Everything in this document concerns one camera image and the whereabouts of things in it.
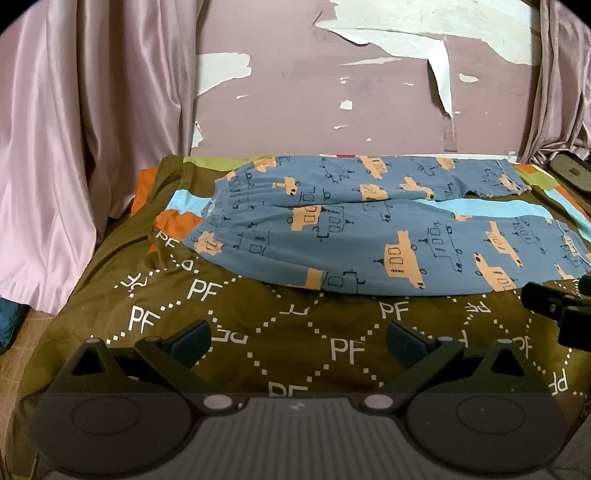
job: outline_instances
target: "green stripe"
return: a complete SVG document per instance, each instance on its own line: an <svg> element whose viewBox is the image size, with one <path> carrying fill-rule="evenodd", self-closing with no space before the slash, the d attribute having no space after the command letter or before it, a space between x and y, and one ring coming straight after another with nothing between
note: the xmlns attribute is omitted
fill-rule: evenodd
<svg viewBox="0 0 591 480"><path fill-rule="evenodd" d="M551 175L546 175L542 171L535 173L526 173L520 168L516 168L517 175L520 176L521 180L526 182L529 186L537 185L543 190L552 190L560 186L560 183Z"/></svg>
<svg viewBox="0 0 591 480"><path fill-rule="evenodd" d="M185 157L183 162L191 162L197 167L208 168L209 170L230 171L244 164L249 163L259 158L269 158L270 155L263 155L262 157L253 157L247 160L236 160L234 158L215 158L215 157Z"/></svg>

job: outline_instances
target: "light blue stripe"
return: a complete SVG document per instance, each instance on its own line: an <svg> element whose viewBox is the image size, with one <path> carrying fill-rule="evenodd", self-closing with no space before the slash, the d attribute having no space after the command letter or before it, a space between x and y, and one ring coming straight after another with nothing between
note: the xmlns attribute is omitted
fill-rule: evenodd
<svg viewBox="0 0 591 480"><path fill-rule="evenodd" d="M176 210L181 215L187 212L201 217L201 210L205 208L211 198L196 197L188 190L177 190L170 199L166 210Z"/></svg>
<svg viewBox="0 0 591 480"><path fill-rule="evenodd" d="M458 215L472 215L484 217L511 218L534 215L543 218L553 218L552 214L541 205L527 203L523 200L510 202L496 202L480 199L453 199L436 202L435 200L418 199L415 202L431 205L432 207L448 210Z"/></svg>
<svg viewBox="0 0 591 480"><path fill-rule="evenodd" d="M572 203L564 198L556 189L544 190L546 195L561 204L579 228L581 236L591 242L591 223L579 212Z"/></svg>

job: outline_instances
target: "blanket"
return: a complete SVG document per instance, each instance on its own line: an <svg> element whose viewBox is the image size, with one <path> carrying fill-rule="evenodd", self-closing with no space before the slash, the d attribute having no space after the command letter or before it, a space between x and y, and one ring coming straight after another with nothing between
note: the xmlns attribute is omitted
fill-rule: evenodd
<svg viewBox="0 0 591 480"><path fill-rule="evenodd" d="M204 164L211 166L195 158L163 159L146 203L105 239L68 304L44 332L25 369L8 431L11 475L41 477L28 422L40 395L81 342L93 335L109 346L131 346L147 335L172 335L198 319L209 322L213 338L192 370L220 392L374 391L404 370L385 343L387 325L395 321L428 337L454 336L470 347L513 339L561 404L569 425L580 424L588 409L591 354L558 345L556 323L525 310L519 289L372 298L265 284L197 255L179 234L189 233L189 225L200 219L187 223L193 213L167 206L178 190L190 189L201 199L214 196L215 180L229 170ZM499 201L538 206L579 231L559 202L530 186L530 192ZM576 292L573 280L547 284Z"/></svg>

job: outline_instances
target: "orange fabric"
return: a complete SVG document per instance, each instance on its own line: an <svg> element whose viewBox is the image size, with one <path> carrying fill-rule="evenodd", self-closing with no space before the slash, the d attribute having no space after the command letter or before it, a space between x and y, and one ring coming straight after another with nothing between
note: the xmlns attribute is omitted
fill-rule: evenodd
<svg viewBox="0 0 591 480"><path fill-rule="evenodd" d="M533 165L524 165L524 164L515 164L513 165L515 168L520 169L521 171L525 172L525 173L536 173L538 171L537 168L535 168Z"/></svg>
<svg viewBox="0 0 591 480"><path fill-rule="evenodd" d="M135 189L135 198L131 205L131 216L134 216L146 203L150 190L152 190L152 186L154 186L157 172L158 167L145 168L139 171L138 186Z"/></svg>
<svg viewBox="0 0 591 480"><path fill-rule="evenodd" d="M202 221L202 218L191 212L179 215L176 210L165 210L156 217L154 226L162 233L182 242Z"/></svg>
<svg viewBox="0 0 591 480"><path fill-rule="evenodd" d="M589 215L587 215L587 213L585 213L585 211L583 210L583 208L576 202L576 200L574 198L571 197L570 193L566 191L566 189L561 185L559 187L556 187L555 190L560 193L564 198L566 198L570 203L573 204L573 206L583 214L583 216L587 219L588 222L591 222L591 219L589 218Z"/></svg>

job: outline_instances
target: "dark blue cushion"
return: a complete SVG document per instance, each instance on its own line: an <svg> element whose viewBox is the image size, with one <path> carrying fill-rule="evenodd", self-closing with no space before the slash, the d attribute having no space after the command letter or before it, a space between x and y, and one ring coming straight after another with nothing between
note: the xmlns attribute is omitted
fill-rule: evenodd
<svg viewBox="0 0 591 480"><path fill-rule="evenodd" d="M28 311L28 305L0 298L0 355L12 345Z"/></svg>

